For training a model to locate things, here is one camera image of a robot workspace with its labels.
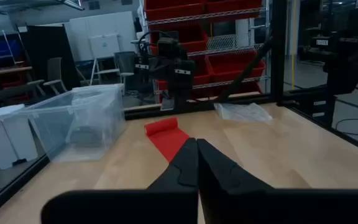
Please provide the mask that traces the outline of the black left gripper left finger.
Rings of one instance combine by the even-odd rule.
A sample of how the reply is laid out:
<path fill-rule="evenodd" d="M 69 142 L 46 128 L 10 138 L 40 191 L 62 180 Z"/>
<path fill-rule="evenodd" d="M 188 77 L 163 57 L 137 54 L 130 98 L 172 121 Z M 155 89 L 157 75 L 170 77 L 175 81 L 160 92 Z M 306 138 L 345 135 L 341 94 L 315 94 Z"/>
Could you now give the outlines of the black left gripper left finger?
<path fill-rule="evenodd" d="M 72 190 L 51 198 L 42 223 L 196 223 L 198 145 L 189 138 L 146 189 Z"/>

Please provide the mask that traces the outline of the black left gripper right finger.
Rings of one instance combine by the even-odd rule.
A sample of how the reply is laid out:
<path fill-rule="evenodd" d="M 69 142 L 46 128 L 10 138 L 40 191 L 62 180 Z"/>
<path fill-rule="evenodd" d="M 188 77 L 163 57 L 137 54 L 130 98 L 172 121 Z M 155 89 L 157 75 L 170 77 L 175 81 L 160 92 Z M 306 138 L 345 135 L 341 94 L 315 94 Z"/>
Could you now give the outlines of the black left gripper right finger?
<path fill-rule="evenodd" d="M 358 223 L 356 189 L 274 188 L 204 139 L 198 160 L 206 223 Z"/>

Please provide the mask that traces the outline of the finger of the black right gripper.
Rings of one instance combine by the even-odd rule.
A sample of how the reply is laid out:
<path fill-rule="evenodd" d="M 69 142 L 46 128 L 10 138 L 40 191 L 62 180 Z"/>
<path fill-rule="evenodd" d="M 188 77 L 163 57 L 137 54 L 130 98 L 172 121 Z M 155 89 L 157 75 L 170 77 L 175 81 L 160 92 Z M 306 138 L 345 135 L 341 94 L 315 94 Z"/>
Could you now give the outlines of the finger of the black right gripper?
<path fill-rule="evenodd" d="M 173 110 L 174 107 L 175 107 L 175 98 L 169 95 L 168 90 L 163 90 L 160 110 L 169 111 L 169 110 Z"/>
<path fill-rule="evenodd" d="M 174 108 L 176 110 L 182 110 L 187 103 L 188 91 L 187 90 L 175 90 L 174 92 Z"/>

